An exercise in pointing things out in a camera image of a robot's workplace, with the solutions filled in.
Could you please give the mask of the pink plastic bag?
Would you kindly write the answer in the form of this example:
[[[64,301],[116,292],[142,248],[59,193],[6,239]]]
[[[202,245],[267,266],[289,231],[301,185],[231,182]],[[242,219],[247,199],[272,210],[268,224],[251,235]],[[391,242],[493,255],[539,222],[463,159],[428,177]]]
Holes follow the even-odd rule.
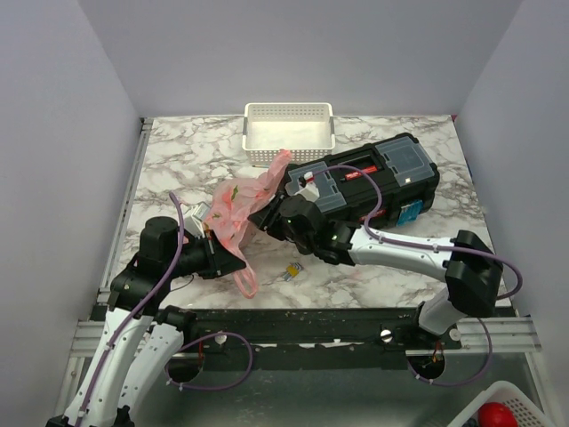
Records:
[[[275,196],[292,159],[292,152],[282,149],[267,171],[258,177],[229,179],[213,192],[212,205],[204,225],[239,260],[246,260],[242,248],[248,244],[253,229],[249,215],[266,207]]]

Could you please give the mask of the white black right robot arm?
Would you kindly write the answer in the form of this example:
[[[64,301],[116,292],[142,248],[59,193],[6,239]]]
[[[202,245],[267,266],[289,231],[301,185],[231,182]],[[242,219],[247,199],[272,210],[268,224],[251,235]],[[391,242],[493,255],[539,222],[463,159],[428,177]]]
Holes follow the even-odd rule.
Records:
[[[503,264],[480,237],[460,230],[453,238],[415,238],[332,220],[302,196],[272,200],[248,217],[258,230],[295,244],[298,252],[331,265],[377,265],[411,271],[445,284],[416,311],[411,342],[438,342],[459,320],[490,318],[498,300]]]

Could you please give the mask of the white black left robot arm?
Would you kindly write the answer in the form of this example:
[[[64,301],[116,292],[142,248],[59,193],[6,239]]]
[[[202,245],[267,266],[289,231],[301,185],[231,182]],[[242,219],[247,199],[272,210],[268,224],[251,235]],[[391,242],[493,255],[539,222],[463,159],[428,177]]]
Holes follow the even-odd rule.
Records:
[[[160,306],[172,281],[219,278],[244,266],[212,233],[196,238],[172,218],[148,220],[138,252],[112,280],[103,331],[83,383],[48,425],[132,426],[166,363],[196,344],[196,314]]]

